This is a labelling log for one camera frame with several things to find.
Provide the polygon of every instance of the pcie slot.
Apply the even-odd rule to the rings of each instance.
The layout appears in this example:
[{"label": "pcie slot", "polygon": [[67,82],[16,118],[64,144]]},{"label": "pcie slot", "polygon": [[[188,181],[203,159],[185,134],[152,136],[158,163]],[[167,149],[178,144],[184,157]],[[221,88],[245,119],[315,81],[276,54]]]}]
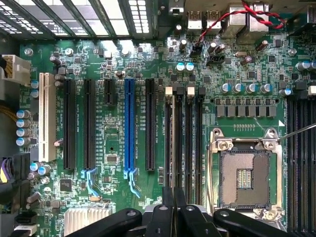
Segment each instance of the pcie slot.
[{"label": "pcie slot", "polygon": [[39,74],[39,161],[56,159],[56,87],[54,75]]},{"label": "pcie slot", "polygon": [[191,203],[192,198],[192,115],[193,115],[193,104],[192,97],[186,98],[185,103],[185,186],[184,193],[186,197],[186,202]]},{"label": "pcie slot", "polygon": [[147,171],[155,170],[156,95],[155,80],[147,79],[146,86],[146,162]]},{"label": "pcie slot", "polygon": [[64,169],[73,170],[76,165],[76,82],[64,81]]},{"label": "pcie slot", "polygon": [[202,104],[204,98],[196,97],[196,161],[195,161],[195,204],[202,203]]},{"label": "pcie slot", "polygon": [[95,81],[83,81],[84,124],[83,124],[83,169],[95,168]]}]

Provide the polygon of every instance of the black dimm slot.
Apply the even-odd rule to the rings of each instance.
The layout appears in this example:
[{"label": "black dimm slot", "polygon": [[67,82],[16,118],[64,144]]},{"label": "black dimm slot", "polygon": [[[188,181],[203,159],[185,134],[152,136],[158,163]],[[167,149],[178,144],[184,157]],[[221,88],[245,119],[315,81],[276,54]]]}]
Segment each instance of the black dimm slot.
[{"label": "black dimm slot", "polygon": [[64,169],[73,170],[76,165],[76,82],[72,79],[64,81],[63,112],[63,160]]},{"label": "black dimm slot", "polygon": [[192,98],[186,98],[186,106],[185,106],[185,188],[184,193],[186,197],[187,203],[192,203],[192,113],[193,113],[193,105]]},{"label": "black dimm slot", "polygon": [[196,98],[196,163],[195,163],[195,204],[202,203],[202,104],[204,98]]},{"label": "black dimm slot", "polygon": [[83,168],[95,168],[95,81],[84,80]]},{"label": "black dimm slot", "polygon": [[155,79],[147,79],[146,86],[146,170],[155,170],[156,92]]},{"label": "black dimm slot", "polygon": [[171,163],[171,104],[165,103],[165,116],[164,116],[164,132],[165,132],[165,186],[171,187],[170,185],[170,163]]}]

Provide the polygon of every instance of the silver capacitor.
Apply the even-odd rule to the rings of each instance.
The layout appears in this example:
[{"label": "silver capacitor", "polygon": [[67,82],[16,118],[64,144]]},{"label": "silver capacitor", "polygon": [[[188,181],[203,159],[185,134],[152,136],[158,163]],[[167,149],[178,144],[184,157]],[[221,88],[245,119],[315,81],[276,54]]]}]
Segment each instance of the silver capacitor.
[{"label": "silver capacitor", "polygon": [[297,63],[295,65],[296,70],[302,72],[304,70],[307,70],[311,66],[310,62],[304,61],[302,63]]},{"label": "silver capacitor", "polygon": [[232,91],[233,91],[233,93],[240,93],[241,88],[242,88],[241,83],[237,83],[236,85],[233,86]]},{"label": "silver capacitor", "polygon": [[272,90],[271,84],[264,84],[260,87],[260,91],[264,94],[271,92],[271,90]]},{"label": "silver capacitor", "polygon": [[252,83],[250,85],[247,85],[246,92],[249,94],[256,92],[256,84]]},{"label": "silver capacitor", "polygon": [[32,203],[32,202],[35,202],[36,200],[38,200],[39,198],[40,198],[40,193],[36,192],[36,193],[32,194],[31,196],[29,196],[26,199],[26,202],[27,203]]},{"label": "silver capacitor", "polygon": [[220,87],[220,91],[224,94],[229,92],[229,90],[230,90],[230,85],[228,83],[224,83]]}]

